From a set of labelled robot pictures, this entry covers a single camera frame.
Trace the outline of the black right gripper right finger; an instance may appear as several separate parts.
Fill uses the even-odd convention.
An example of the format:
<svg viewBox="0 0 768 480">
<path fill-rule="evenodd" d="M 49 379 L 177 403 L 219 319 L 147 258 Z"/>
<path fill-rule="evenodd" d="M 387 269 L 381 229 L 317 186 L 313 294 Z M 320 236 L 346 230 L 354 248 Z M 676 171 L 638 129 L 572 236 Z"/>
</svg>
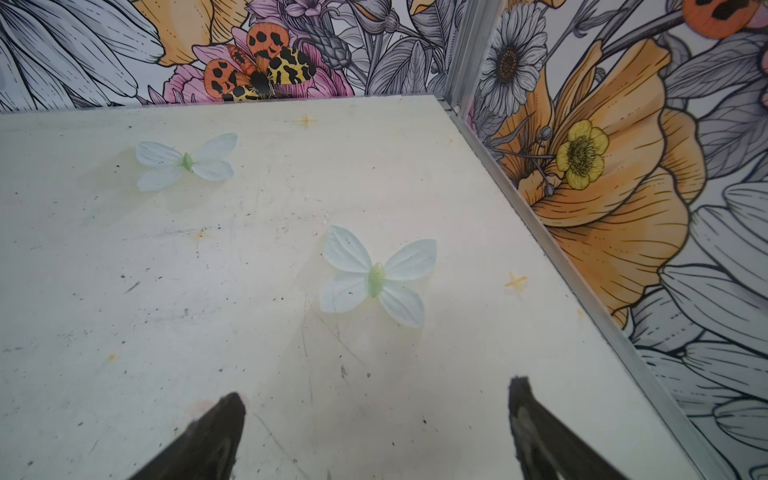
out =
<svg viewBox="0 0 768 480">
<path fill-rule="evenodd" d="M 510 430 L 525 479 L 623 479 L 625 476 L 571 431 L 514 377 L 508 394 Z"/>
</svg>

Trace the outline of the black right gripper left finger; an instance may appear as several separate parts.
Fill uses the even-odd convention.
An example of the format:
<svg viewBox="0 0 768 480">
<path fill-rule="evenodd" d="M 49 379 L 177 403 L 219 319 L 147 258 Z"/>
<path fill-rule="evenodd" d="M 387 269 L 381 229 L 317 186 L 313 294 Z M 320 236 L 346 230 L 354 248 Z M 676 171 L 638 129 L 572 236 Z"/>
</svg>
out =
<svg viewBox="0 0 768 480">
<path fill-rule="evenodd" d="M 237 392 L 223 396 L 130 480 L 229 479 L 245 417 L 246 408 Z"/>
</svg>

